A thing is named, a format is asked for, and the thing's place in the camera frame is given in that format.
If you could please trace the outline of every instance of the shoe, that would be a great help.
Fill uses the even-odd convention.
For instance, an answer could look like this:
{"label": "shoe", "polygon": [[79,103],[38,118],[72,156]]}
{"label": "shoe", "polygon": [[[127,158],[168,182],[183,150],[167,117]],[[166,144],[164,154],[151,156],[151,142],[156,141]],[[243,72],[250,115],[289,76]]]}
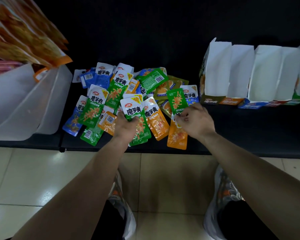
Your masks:
{"label": "shoe", "polygon": [[220,230],[217,214],[228,202],[244,200],[244,198],[220,165],[216,169],[214,183],[214,196],[204,216],[203,227],[211,238],[215,240],[226,240]]}
{"label": "shoe", "polygon": [[119,171],[117,171],[112,184],[111,191],[108,195],[108,200],[118,210],[119,214],[124,219],[126,225],[124,228],[123,238],[129,239],[136,231],[136,219],[122,194],[122,181]]}

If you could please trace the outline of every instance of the person's right hand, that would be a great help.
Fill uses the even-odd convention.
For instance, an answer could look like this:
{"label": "person's right hand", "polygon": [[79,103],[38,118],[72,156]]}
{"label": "person's right hand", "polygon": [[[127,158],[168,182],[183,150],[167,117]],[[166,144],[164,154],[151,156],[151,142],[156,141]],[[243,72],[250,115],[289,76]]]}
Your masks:
{"label": "person's right hand", "polygon": [[206,135],[216,133],[212,117],[207,109],[199,103],[194,103],[185,108],[180,116],[175,116],[174,118],[189,136],[197,140],[204,139]]}

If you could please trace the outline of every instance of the person's right arm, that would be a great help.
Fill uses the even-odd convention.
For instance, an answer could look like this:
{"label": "person's right arm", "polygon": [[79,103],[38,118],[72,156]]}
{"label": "person's right arm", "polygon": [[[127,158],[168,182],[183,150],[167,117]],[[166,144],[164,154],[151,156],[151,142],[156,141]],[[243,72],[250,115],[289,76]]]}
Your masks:
{"label": "person's right arm", "polygon": [[208,111],[196,103],[178,124],[217,159],[245,201],[279,239],[300,239],[300,181],[216,133]]}

